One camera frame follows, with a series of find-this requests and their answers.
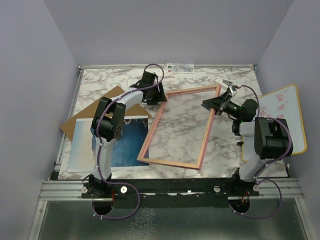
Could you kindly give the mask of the pink picture frame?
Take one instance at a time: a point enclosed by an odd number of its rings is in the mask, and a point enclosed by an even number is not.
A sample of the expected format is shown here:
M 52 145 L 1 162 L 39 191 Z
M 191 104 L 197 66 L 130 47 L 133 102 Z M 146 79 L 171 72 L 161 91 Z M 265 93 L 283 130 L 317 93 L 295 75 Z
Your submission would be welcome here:
M 201 107 L 204 93 L 218 97 L 221 85 L 171 90 L 158 108 L 138 154 L 142 163 L 200 170 L 202 168 L 215 110 Z

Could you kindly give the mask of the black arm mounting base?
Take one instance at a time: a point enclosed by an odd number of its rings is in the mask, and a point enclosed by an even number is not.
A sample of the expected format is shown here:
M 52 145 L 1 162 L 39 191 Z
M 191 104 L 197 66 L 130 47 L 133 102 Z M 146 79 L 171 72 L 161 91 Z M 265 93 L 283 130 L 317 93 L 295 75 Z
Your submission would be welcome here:
M 81 198 L 116 208 L 227 208 L 228 199 L 257 197 L 253 182 L 229 178 L 109 179 L 92 177 L 84 183 Z

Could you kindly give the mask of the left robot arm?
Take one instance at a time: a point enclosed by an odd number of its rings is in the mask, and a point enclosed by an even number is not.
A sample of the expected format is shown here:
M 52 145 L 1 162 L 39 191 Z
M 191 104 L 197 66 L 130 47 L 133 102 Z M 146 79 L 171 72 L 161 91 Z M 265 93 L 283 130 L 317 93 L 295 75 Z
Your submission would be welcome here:
M 162 79 L 152 72 L 144 71 L 141 80 L 112 98 L 102 97 L 94 114 L 91 129 L 94 141 L 94 167 L 87 176 L 88 183 L 82 187 L 82 197 L 97 195 L 106 197 L 111 190 L 111 163 L 113 147 L 122 133 L 125 113 L 134 105 L 145 102 L 149 106 L 166 102 Z

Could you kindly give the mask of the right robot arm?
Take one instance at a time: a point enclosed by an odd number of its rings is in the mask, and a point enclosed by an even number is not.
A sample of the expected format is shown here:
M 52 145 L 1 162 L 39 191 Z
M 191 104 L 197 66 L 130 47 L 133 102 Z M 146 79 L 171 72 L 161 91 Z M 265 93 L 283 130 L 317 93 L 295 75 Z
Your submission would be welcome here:
M 288 157 L 293 152 L 293 141 L 285 119 L 259 117 L 259 104 L 247 99 L 242 105 L 231 101 L 231 96 L 224 93 L 202 101 L 207 110 L 215 110 L 216 115 L 226 113 L 232 120 L 231 131 L 235 136 L 253 139 L 255 155 L 232 175 L 229 189 L 240 196 L 248 189 L 247 183 L 253 183 L 268 165 Z

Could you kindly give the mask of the white marker eraser piece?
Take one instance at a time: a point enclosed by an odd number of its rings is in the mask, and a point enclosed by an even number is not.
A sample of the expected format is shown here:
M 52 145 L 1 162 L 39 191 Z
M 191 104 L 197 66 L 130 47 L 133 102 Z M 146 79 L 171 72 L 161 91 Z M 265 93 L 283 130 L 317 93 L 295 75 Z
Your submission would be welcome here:
M 215 79 L 215 82 L 220 84 L 222 88 L 229 88 L 233 85 L 233 82 L 232 81 L 229 81 L 227 79 L 223 79 L 223 78 L 216 78 Z

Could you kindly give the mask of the small label card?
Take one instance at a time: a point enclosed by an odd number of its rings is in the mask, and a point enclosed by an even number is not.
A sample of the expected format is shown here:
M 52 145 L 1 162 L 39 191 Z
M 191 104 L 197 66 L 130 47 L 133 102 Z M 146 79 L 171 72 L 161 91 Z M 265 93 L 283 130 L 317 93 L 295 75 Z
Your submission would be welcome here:
M 166 72 L 169 74 L 193 74 L 195 71 L 193 64 L 168 63 Z

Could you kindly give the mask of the yellow rimmed whiteboard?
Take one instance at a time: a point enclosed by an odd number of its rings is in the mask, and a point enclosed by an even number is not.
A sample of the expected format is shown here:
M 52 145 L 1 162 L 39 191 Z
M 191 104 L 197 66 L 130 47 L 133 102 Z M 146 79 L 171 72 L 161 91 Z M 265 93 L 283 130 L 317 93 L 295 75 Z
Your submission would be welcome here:
M 259 116 L 263 118 L 285 119 L 293 143 L 293 155 L 307 150 L 303 116 L 300 105 L 298 87 L 295 84 L 280 88 L 259 98 Z M 254 150 L 255 122 L 245 122 L 240 130 L 242 137 L 242 160 L 247 162 L 256 153 Z

